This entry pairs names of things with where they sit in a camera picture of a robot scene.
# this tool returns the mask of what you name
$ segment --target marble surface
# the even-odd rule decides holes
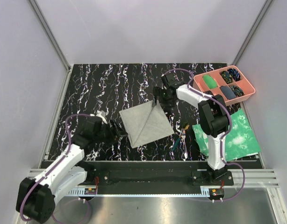
[[[161,75],[173,68],[183,68],[201,74],[227,66],[223,63],[168,63],[168,64],[76,64],[73,67],[62,110],[55,130],[48,160],[55,160],[68,144],[64,120],[75,113],[93,113],[104,110],[106,119],[114,119],[119,125],[122,120],[119,111],[153,99],[153,87],[161,86]],[[179,80],[189,81],[189,75],[175,72]],[[229,107],[234,113],[239,104]],[[132,149],[128,138],[107,147],[104,143],[93,147],[86,155],[88,161],[180,161],[184,160],[184,146],[172,148],[184,122],[190,125],[199,122],[198,111],[181,100],[175,108],[164,108],[175,134],[155,142]],[[85,118],[72,119],[71,135],[78,133]],[[187,160],[204,160],[199,152],[192,130],[187,132]]]

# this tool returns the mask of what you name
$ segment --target rolled dark sock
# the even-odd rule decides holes
[[[203,79],[206,83],[206,85],[209,87],[209,89],[214,89],[217,87],[216,81],[209,75],[204,75]]]
[[[227,71],[222,71],[220,75],[227,84],[232,83],[232,76]]]
[[[231,74],[233,79],[237,82],[240,80],[240,73],[236,69],[228,69],[228,72]]]
[[[214,96],[213,93],[211,92],[211,90],[205,91],[204,93]]]
[[[231,90],[235,93],[237,97],[244,96],[243,90],[235,85],[230,85]]]
[[[227,99],[235,99],[236,95],[235,93],[233,93],[233,91],[228,87],[228,86],[221,86],[220,90],[222,91],[222,93],[225,95],[225,97]]]

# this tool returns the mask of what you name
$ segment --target pink plastic bin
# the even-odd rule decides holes
[[[227,84],[224,81],[224,79],[222,78],[222,76],[220,75],[220,73],[222,71],[227,71],[228,69],[236,69],[237,71],[239,71],[240,80],[235,82],[235,80],[232,79],[232,83]],[[216,87],[214,89],[209,89],[208,86],[206,85],[206,83],[204,82],[204,79],[203,79],[204,75],[211,76],[216,81],[218,87]],[[236,97],[235,99],[228,100],[225,97],[225,95],[222,93],[222,91],[220,90],[220,87],[224,86],[224,85],[227,85],[227,86],[236,85],[236,86],[240,87],[244,93],[244,96]],[[194,76],[194,88],[197,90],[200,90],[201,92],[211,90],[214,95],[217,95],[217,94],[221,95],[227,106],[245,101],[252,94],[254,94],[256,92],[255,88],[251,85],[251,83],[245,78],[245,76],[242,74],[242,72],[234,65]]]

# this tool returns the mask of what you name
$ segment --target gray floor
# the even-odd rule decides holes
[[[235,193],[227,189],[226,197]],[[55,211],[64,224],[76,224],[86,214],[86,205],[65,197]],[[195,202],[188,198],[96,197],[83,224],[276,224],[264,189],[245,189],[235,200],[219,203]],[[50,219],[47,224],[54,224]]]

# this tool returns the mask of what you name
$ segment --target teal handle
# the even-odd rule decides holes
[[[174,146],[172,148],[172,151],[175,151],[175,149],[177,148],[179,142],[180,142],[180,137],[176,140],[176,142],[175,142],[175,144],[174,144]]]

